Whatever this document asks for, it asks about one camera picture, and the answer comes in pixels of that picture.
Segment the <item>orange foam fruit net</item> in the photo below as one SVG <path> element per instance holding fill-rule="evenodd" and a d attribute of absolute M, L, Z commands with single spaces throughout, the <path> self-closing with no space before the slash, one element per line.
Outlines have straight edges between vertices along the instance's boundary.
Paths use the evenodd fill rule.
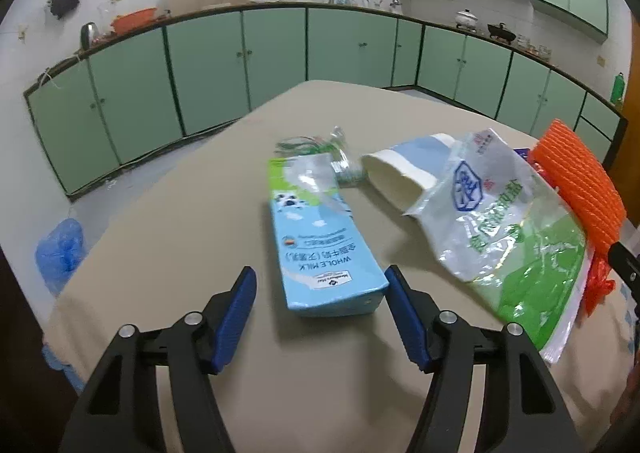
<path fill-rule="evenodd" d="M 552 187 L 585 228 L 596 252 L 606 256 L 626 219 L 620 193 L 601 163 L 567 124 L 554 120 L 529 152 Z"/>

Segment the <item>white green salt bag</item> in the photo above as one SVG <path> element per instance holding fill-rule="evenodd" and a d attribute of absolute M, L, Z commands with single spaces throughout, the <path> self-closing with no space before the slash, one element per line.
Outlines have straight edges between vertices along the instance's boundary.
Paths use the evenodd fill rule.
<path fill-rule="evenodd" d="M 504 323 L 559 361 L 592 248 L 556 191 L 491 129 L 454 143 L 434 187 L 408 209 L 454 277 Z"/>

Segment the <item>white and blue paper cup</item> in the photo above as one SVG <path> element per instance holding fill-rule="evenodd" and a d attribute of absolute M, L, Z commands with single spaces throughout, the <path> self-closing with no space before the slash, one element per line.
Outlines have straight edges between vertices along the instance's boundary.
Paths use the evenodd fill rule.
<path fill-rule="evenodd" d="M 434 134 L 363 155 L 361 166 L 378 193 L 401 213 L 434 188 L 456 139 Z"/>

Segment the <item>blue whole milk carton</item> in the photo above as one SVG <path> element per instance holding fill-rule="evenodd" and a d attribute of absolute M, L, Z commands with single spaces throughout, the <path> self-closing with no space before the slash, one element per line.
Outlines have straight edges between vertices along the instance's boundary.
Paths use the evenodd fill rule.
<path fill-rule="evenodd" d="M 268 164 L 286 306 L 301 317 L 372 313 L 388 282 L 338 191 L 329 154 Z"/>

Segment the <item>clear green snack wrapper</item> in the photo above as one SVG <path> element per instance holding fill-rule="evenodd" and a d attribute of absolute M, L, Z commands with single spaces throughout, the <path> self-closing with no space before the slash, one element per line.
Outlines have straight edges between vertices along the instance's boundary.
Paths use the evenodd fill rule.
<path fill-rule="evenodd" d="M 336 180 L 342 187 L 356 186 L 364 177 L 360 161 L 352 156 L 340 126 L 335 126 L 326 138 L 297 136 L 280 140 L 276 143 L 276 153 L 282 158 L 329 154 Z"/>

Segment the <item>red plastic bag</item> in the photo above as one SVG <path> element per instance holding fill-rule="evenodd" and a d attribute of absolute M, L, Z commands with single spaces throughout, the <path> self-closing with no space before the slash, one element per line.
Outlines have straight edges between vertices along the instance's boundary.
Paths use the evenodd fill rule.
<path fill-rule="evenodd" d="M 587 284 L 582 295 L 582 312 L 586 317 L 590 317 L 597 306 L 604 302 L 605 297 L 614 291 L 615 281 L 608 277 L 611 270 L 608 259 L 596 251 L 593 254 Z"/>

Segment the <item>blue chips bag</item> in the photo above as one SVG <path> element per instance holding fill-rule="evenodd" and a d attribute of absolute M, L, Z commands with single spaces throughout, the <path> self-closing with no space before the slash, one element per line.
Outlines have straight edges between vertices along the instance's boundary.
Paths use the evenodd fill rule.
<path fill-rule="evenodd" d="M 520 155 L 521 158 L 524 158 L 524 160 L 527 160 L 527 158 L 529 157 L 528 149 L 515 149 L 515 153 Z"/>

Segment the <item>green lower kitchen cabinets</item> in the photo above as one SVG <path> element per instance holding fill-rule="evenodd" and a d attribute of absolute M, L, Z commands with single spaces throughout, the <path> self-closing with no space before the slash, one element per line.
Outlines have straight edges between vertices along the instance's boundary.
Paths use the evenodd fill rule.
<path fill-rule="evenodd" d="M 560 120 L 604 166 L 627 128 L 597 92 L 506 44 L 347 7 L 231 8 L 146 26 L 42 73 L 24 97 L 74 198 L 306 80 L 418 89 L 536 138 Z"/>

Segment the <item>blue plastic bag on floor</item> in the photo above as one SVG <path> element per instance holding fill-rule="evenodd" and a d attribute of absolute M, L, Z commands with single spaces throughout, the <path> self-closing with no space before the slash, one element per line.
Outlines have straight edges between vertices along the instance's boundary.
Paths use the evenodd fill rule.
<path fill-rule="evenodd" d="M 86 257 L 84 230 L 75 218 L 62 220 L 40 239 L 35 262 L 48 291 L 58 297 Z"/>

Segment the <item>green thermos bottle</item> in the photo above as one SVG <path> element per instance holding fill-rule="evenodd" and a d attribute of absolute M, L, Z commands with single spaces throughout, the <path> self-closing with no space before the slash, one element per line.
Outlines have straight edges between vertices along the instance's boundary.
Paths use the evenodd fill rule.
<path fill-rule="evenodd" d="M 614 104 L 614 106 L 619 106 L 622 103 L 625 92 L 625 77 L 623 73 L 618 73 L 614 78 L 614 83 L 612 86 L 610 102 Z"/>

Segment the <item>black wok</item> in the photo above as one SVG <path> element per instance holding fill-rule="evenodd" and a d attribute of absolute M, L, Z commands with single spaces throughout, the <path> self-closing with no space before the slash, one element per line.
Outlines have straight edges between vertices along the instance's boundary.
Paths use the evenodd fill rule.
<path fill-rule="evenodd" d="M 506 24 L 487 24 L 489 37 L 494 39 L 502 40 L 503 43 L 510 44 L 514 42 L 516 39 L 516 34 L 511 32 L 508 28 L 506 28 Z"/>

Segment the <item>white cooking pot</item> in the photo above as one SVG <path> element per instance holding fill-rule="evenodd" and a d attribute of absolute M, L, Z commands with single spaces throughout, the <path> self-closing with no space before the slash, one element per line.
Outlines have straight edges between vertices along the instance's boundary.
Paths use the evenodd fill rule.
<path fill-rule="evenodd" d="M 469 9 L 458 11 L 454 17 L 456 28 L 465 28 L 469 31 L 475 31 L 477 28 L 477 16 Z"/>

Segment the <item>steel electric kettle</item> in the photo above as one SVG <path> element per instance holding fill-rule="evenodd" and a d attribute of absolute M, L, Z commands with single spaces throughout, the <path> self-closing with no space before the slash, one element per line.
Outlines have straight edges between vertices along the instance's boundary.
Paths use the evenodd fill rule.
<path fill-rule="evenodd" d="M 89 50 L 100 38 L 100 31 L 94 22 L 88 22 L 80 28 L 80 49 Z"/>

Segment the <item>orange plastic basin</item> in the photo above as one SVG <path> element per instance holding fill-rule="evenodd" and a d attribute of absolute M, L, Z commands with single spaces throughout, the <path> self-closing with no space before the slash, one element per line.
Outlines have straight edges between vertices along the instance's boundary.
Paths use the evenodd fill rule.
<path fill-rule="evenodd" d="M 125 14 L 124 16 L 117 16 L 111 22 L 112 30 L 116 35 L 122 35 L 136 28 L 141 28 L 154 20 L 155 13 L 155 8 L 146 8 Z"/>

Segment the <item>dark hanging towel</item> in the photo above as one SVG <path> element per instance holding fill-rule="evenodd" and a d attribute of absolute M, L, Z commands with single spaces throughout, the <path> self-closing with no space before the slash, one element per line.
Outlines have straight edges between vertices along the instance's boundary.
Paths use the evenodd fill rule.
<path fill-rule="evenodd" d="M 62 20 L 79 5 L 79 0 L 49 0 L 49 9 L 53 17 Z"/>

